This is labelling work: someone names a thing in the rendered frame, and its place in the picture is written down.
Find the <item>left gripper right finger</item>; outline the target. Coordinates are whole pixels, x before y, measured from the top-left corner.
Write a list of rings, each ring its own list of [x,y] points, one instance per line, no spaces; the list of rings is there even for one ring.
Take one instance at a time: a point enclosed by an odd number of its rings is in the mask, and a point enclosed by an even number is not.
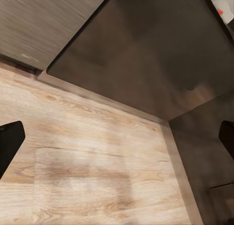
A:
[[[224,120],[218,137],[234,160],[234,122]]]

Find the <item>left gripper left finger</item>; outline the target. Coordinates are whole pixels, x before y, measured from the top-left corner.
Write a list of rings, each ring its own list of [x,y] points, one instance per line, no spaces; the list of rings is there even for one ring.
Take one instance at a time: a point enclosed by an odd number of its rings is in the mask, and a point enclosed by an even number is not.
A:
[[[21,121],[0,126],[0,179],[24,140],[25,132]]]

